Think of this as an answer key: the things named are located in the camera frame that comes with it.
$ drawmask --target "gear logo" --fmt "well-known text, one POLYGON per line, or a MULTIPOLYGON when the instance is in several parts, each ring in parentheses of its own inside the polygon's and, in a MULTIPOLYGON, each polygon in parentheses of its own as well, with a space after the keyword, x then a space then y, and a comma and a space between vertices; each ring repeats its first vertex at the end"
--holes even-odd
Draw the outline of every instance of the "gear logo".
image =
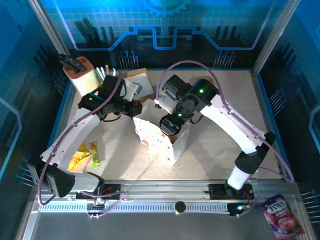
POLYGON ((24 23, 28 18, 30 10, 27 0, 4 0, 0 3, 6 6, 7 11, 18 24, 24 23))
POLYGON ((191 3, 191 0, 142 0, 145 10, 150 10, 150 14, 155 14, 157 17, 163 17, 179 14, 181 10, 186 9, 186 5, 191 3))

